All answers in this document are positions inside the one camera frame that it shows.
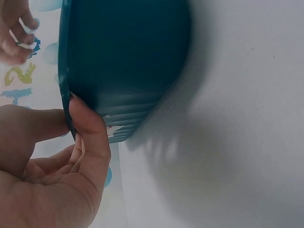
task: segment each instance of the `finger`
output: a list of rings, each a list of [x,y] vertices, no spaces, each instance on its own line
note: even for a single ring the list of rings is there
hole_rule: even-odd
[[[29,9],[27,9],[23,13],[23,15],[21,16],[21,19],[26,27],[28,27],[30,29],[37,29],[38,22],[33,18]]]
[[[36,158],[31,159],[30,162],[39,166],[46,175],[52,174],[62,167],[64,167],[71,158],[74,145],[66,147],[61,152],[49,157],[49,158]]]
[[[19,54],[20,47],[17,46],[13,37],[10,35],[10,30],[2,18],[0,18],[0,44],[1,48],[9,56],[16,56]]]
[[[80,166],[81,166],[81,162],[82,162],[83,156],[81,156],[78,161],[75,163],[75,165],[73,166],[73,168],[71,169],[70,172],[79,172]]]
[[[63,110],[27,109],[24,115],[29,124],[28,132],[35,142],[57,138],[69,131]]]
[[[3,50],[0,49],[0,62],[3,62],[7,65],[21,65],[26,62],[26,57],[12,57],[5,53]]]
[[[76,142],[73,148],[72,155],[70,156],[70,159],[67,164],[56,172],[56,175],[70,173],[79,158],[82,156],[82,154],[83,153],[81,149],[81,135],[79,133],[76,133]]]
[[[85,148],[79,173],[101,192],[111,158],[105,123],[79,98],[71,99],[69,111],[75,128],[82,135]]]
[[[81,135],[79,133],[76,133],[76,140],[75,140],[75,147],[73,149],[72,156],[69,160],[69,163],[76,164],[76,162],[79,160],[79,158],[82,155],[82,147],[81,147]]]
[[[24,44],[29,44],[29,45],[34,43],[35,36],[32,34],[27,34],[19,22],[17,22],[11,28],[11,31],[19,42],[22,42]]]

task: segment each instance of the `teal bowl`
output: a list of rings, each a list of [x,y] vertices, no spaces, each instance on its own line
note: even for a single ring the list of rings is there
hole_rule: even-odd
[[[186,0],[63,0],[58,78],[103,118],[110,143],[127,139],[179,76],[189,48]]]

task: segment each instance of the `white surface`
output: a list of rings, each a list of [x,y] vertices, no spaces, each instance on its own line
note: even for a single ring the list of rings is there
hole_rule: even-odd
[[[304,1],[192,3],[192,63],[119,144],[129,227],[303,227]]]

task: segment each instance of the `fingernail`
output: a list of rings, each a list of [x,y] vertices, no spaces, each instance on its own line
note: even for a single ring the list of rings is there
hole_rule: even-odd
[[[70,94],[71,94],[74,98],[79,99],[79,97],[78,97],[76,94],[74,94],[74,93],[72,93],[72,92],[70,92]]]
[[[72,95],[72,97],[74,97],[75,99],[77,99],[78,101],[80,101],[82,104],[84,104],[85,106],[87,106],[87,104],[81,98],[79,98],[79,96],[77,96],[76,94],[74,94],[72,92],[70,92],[70,94]]]
[[[7,42],[7,40],[5,40],[2,43],[2,48],[10,56],[16,55],[18,53],[18,50],[19,50],[17,45],[15,45],[15,46],[9,45],[9,43]]]
[[[40,25],[39,19],[38,18],[34,18],[34,21],[33,21],[34,28],[38,29],[39,25]]]
[[[33,44],[35,41],[35,36],[34,35],[27,35],[27,37],[24,40],[25,44]]]

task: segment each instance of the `white painted fingernail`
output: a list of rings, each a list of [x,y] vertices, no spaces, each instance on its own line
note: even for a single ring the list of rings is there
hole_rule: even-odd
[[[34,21],[33,21],[33,26],[38,29],[39,28],[39,25],[40,25],[40,21],[38,20],[38,18],[34,18]]]

